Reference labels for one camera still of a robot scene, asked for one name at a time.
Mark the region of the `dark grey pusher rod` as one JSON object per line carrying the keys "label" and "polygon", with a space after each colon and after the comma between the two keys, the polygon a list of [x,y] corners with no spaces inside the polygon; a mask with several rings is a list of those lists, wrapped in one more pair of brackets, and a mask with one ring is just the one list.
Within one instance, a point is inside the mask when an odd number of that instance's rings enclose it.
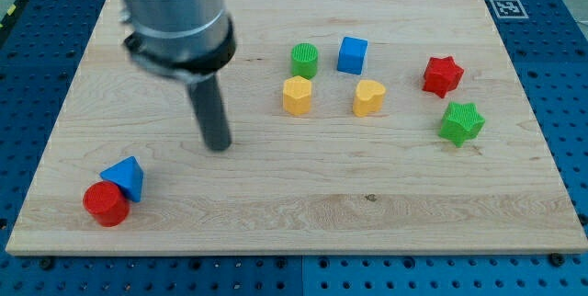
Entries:
{"label": "dark grey pusher rod", "polygon": [[187,85],[187,93],[207,148],[213,152],[227,150],[232,136],[217,76],[211,74],[206,80]]}

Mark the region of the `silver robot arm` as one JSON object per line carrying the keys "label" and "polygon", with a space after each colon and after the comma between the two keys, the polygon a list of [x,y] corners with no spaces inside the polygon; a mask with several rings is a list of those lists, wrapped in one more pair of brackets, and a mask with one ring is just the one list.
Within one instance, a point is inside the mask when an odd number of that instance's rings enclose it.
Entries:
{"label": "silver robot arm", "polygon": [[233,57],[236,42],[224,0],[123,0],[132,33],[124,46],[145,71],[187,88],[209,150],[232,144],[217,73]]}

